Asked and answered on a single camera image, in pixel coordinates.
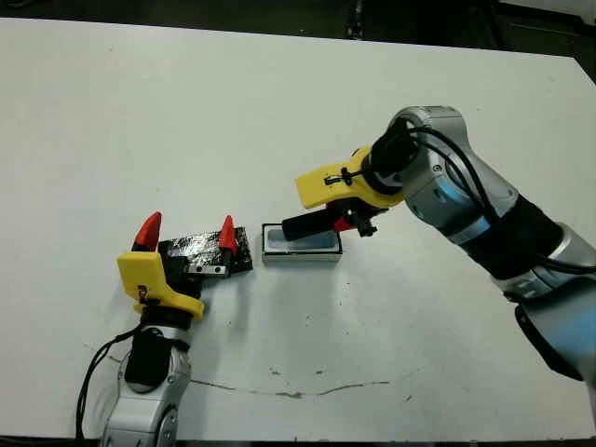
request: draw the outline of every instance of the small rectangular container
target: small rectangular container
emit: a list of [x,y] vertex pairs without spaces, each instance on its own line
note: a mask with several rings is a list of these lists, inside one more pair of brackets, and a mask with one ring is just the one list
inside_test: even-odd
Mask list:
[[342,240],[338,233],[325,231],[309,237],[287,240],[281,223],[263,224],[263,262],[325,261],[342,257]]

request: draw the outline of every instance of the white table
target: white table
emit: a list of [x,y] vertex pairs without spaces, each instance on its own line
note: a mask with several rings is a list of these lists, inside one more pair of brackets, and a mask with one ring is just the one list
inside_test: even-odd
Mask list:
[[[161,210],[164,238],[232,213],[255,267],[204,291],[193,377],[214,386],[189,386],[180,439],[593,434],[583,385],[546,367],[487,274],[405,206],[374,237],[346,234],[338,265],[265,267],[257,245],[262,223],[303,212],[294,177],[428,104],[459,109],[489,164],[596,243],[596,88],[573,60],[0,20],[0,61],[1,433],[74,435],[93,349],[138,319],[115,257]],[[90,437],[114,401],[104,363]]]

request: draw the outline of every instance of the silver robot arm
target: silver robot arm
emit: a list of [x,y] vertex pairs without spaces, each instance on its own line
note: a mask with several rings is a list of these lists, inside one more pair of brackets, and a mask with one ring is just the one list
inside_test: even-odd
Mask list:
[[148,323],[118,371],[118,399],[102,447],[173,447],[180,400],[190,381],[185,324]]
[[401,189],[419,219],[466,251],[518,304],[516,320],[548,366],[586,382],[596,424],[596,250],[480,160],[451,107],[401,110],[369,157],[369,166],[384,169],[367,173],[367,183],[385,194]]

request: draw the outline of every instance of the black taped object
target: black taped object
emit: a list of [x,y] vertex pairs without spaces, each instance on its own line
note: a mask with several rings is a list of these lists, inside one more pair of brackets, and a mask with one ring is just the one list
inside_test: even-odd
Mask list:
[[[246,230],[239,226],[234,228],[237,242],[237,255],[230,264],[232,274],[252,270],[251,249],[246,237]],[[159,242],[157,250],[161,254],[164,264],[169,263],[170,258],[185,257],[189,263],[206,265],[223,265],[224,253],[220,250],[220,232],[199,233],[185,237],[178,237]]]

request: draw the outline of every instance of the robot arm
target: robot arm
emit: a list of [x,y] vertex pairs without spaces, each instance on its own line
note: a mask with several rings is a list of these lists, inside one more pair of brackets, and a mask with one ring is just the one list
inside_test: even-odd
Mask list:
[[596,417],[596,250],[479,159],[455,109],[403,109],[372,147],[296,184],[306,208],[327,209],[284,221],[289,239],[350,227],[369,236],[370,218],[405,200],[518,303],[525,335],[552,370],[587,383]]
[[[173,253],[157,251],[160,225],[161,213],[156,212],[143,224],[131,251],[118,257],[124,291],[134,300],[141,322],[102,346],[89,365],[76,409],[76,439],[81,445],[90,376],[111,345],[130,337],[132,348],[120,364],[117,399],[100,446],[174,445],[180,401],[191,380],[190,329],[203,317],[201,283],[252,269],[250,256],[248,261],[237,256],[231,216],[218,233],[164,242],[165,247],[175,245]],[[248,251],[243,244],[240,248]]]

